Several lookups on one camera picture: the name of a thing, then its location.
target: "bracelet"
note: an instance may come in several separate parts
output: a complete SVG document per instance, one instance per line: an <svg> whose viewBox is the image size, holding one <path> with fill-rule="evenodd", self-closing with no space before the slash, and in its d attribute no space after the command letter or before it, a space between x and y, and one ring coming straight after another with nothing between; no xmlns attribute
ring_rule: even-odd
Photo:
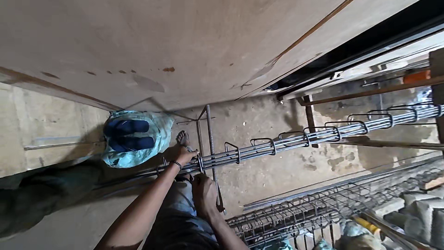
<svg viewBox="0 0 444 250"><path fill-rule="evenodd" d="M182 165L180 163L178 163L177 161L172 161L172 163L176 164L177 166L179 166L180 170L182 170Z"/></svg>

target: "forearm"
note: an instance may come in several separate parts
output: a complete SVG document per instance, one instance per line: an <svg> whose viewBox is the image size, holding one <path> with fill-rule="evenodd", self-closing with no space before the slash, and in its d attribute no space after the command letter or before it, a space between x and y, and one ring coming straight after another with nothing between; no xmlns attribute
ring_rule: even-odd
<svg viewBox="0 0 444 250"><path fill-rule="evenodd" d="M222 215L215 210L211 212L208 218L208 223L216 235L218 243L222 245L225 250L248 250L245 243L234 233L234 231L227 225Z"/></svg>
<svg viewBox="0 0 444 250"><path fill-rule="evenodd" d="M179 170L176 164L170 164L114 221L95 249L140 244L151 230L160 206Z"/></svg>

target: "plywood formwork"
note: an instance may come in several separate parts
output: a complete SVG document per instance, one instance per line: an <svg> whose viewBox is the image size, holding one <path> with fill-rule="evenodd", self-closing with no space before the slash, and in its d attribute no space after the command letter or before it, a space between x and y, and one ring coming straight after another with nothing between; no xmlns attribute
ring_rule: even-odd
<svg viewBox="0 0 444 250"><path fill-rule="evenodd" d="M107 110L246 97L417 0L15 0L0 81Z"/></svg>
<svg viewBox="0 0 444 250"><path fill-rule="evenodd" d="M0 83L0 177L97 154L108 111Z"/></svg>

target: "human hand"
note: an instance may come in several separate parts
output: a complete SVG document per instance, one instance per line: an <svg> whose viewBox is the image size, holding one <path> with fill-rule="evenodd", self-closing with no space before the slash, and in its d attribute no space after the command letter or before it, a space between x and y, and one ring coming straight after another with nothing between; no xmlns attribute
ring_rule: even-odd
<svg viewBox="0 0 444 250"><path fill-rule="evenodd" d="M182 166L185 166L197 154L199 154L199 150L197 150L197 149L195 151L189 152L186 147L179 146L179 152L178 152L178 155L177 155L175 161L180 163Z"/></svg>
<svg viewBox="0 0 444 250"><path fill-rule="evenodd" d="M220 215L216 208L216 183L205 174L200 173L194 176L191 185L197 215L207 221L218 214Z"/></svg>

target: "human arm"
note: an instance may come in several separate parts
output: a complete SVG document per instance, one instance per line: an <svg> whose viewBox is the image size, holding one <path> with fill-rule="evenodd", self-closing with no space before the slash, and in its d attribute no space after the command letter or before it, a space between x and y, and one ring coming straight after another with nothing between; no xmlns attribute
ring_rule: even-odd
<svg viewBox="0 0 444 250"><path fill-rule="evenodd" d="M176 161L184 166L198 153L197 150L188 152L185 147L180 147ZM170 163L166 170L119 215L95 250L137 249L145 235L150 232L160 206L179 171L178 165Z"/></svg>
<svg viewBox="0 0 444 250"><path fill-rule="evenodd" d="M227 225L216 208L217 188L214 181L204 174L194 177L193 200L197 215L206 220L216 235L218 243L226 250L247 250L245 243Z"/></svg>

